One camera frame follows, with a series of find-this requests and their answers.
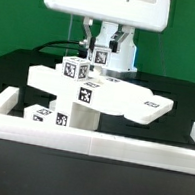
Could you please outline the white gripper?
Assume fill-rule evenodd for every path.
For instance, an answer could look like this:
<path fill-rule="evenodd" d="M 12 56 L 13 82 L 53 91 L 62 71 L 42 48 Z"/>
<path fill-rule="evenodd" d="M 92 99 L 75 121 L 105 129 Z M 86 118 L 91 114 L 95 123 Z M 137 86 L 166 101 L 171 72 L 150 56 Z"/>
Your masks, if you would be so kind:
<path fill-rule="evenodd" d="M 83 16 L 83 45 L 87 59 L 92 57 L 96 38 L 91 33 L 92 19 L 109 21 L 118 25 L 110 37 L 109 48 L 114 53 L 129 50 L 136 28 L 160 32 L 167 27 L 171 0 L 44 0 L 46 7 L 65 13 Z"/>

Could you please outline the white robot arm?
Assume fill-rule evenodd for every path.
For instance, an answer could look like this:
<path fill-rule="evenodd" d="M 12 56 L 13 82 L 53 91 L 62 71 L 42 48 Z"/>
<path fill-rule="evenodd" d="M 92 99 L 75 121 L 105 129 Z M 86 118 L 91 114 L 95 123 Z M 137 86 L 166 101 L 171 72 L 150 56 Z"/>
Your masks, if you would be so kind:
<path fill-rule="evenodd" d="M 46 7 L 82 16 L 88 59 L 117 72 L 135 72 L 135 29 L 167 27 L 171 0 L 44 0 Z"/>

